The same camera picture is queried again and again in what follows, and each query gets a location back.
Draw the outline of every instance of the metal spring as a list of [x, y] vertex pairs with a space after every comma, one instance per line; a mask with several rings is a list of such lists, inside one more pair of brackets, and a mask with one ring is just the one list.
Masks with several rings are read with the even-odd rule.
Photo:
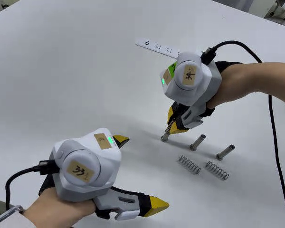
[[206, 168], [223, 181], [227, 180], [229, 177], [229, 174], [227, 172], [210, 161], [206, 164]]
[[168, 124], [168, 127], [166, 128], [165, 132], [166, 134], [170, 134], [170, 130], [172, 128], [172, 125], [174, 124], [174, 122], [176, 121], [176, 119], [171, 120], [171, 122]]
[[195, 164], [192, 160], [188, 159], [186, 156], [182, 155], [177, 160], [180, 164], [182, 164], [184, 167], [186, 167], [189, 171], [199, 174], [200, 167]]

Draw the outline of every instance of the white power strip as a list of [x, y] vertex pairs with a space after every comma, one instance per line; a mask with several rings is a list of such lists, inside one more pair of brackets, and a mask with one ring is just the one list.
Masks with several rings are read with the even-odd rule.
[[152, 42], [149, 39], [145, 38], [138, 38], [135, 42], [136, 45], [147, 48], [149, 50], [161, 53], [163, 55], [172, 57], [172, 58], [177, 58], [179, 55], [180, 51], [178, 49], [166, 46], [166, 45], [161, 45], [157, 42]]

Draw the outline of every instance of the hand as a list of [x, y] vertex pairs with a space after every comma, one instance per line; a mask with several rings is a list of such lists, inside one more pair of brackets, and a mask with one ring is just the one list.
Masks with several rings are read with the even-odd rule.
[[227, 67], [222, 73], [222, 83], [218, 92], [207, 102], [212, 109], [219, 104], [240, 99], [254, 92], [252, 74], [249, 64], [235, 64]]
[[70, 228], [83, 217], [95, 212], [92, 200], [67, 202], [58, 198], [56, 189], [43, 191], [25, 212], [24, 216], [37, 228]]

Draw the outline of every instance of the metal screw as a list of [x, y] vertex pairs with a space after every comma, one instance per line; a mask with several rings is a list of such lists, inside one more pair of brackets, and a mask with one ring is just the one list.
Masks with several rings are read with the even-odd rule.
[[192, 151], [196, 151], [196, 148], [201, 144], [202, 141], [204, 141], [205, 138], [206, 136], [204, 134], [201, 134], [200, 137], [193, 144], [190, 145], [190, 149]]
[[221, 161], [223, 160], [223, 158], [229, 154], [231, 151], [233, 151], [235, 149], [235, 146], [234, 145], [230, 145], [229, 147], [227, 147], [226, 149], [224, 149], [221, 153], [218, 153], [216, 155], [216, 158]]

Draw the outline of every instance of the green indicator light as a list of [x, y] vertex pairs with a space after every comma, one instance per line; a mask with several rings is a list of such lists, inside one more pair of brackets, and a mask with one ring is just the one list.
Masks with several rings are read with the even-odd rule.
[[111, 137], [108, 137], [110, 143], [114, 144], [113, 139]]

